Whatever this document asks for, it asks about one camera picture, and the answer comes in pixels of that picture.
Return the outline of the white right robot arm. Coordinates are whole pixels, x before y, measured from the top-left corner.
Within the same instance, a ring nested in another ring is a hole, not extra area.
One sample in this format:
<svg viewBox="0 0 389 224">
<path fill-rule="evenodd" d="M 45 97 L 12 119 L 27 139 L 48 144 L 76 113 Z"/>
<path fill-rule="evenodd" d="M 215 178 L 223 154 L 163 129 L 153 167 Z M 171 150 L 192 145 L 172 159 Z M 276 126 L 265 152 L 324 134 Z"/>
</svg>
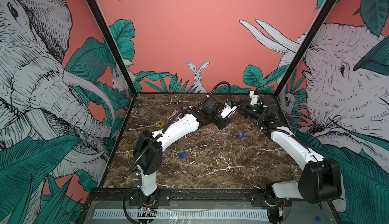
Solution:
<svg viewBox="0 0 389 224">
<path fill-rule="evenodd" d="M 340 197 L 342 187 L 338 162 L 308 147 L 277 118 L 278 103 L 274 97 L 254 91 L 249 97 L 249 101 L 239 106 L 238 112 L 254 120 L 259 131 L 281 146 L 302 171 L 297 181 L 270 184 L 267 189 L 271 200 L 290 198 L 316 204 Z"/>
</svg>

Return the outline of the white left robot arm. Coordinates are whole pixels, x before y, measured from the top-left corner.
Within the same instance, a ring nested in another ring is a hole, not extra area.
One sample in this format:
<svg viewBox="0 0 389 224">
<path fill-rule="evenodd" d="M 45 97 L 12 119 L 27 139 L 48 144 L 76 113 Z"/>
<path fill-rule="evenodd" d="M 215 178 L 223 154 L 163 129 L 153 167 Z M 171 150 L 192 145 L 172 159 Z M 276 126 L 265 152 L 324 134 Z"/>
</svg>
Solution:
<svg viewBox="0 0 389 224">
<path fill-rule="evenodd" d="M 157 171 L 162 165 L 163 153 L 186 135 L 209 124 L 224 129 L 237 110 L 235 103 L 223 103 L 209 96 L 204 102 L 189 106 L 173 116 L 162 130 L 143 131 L 133 151 L 134 163 L 129 173 L 138 174 L 140 191 L 145 197 L 157 191 Z"/>
</svg>

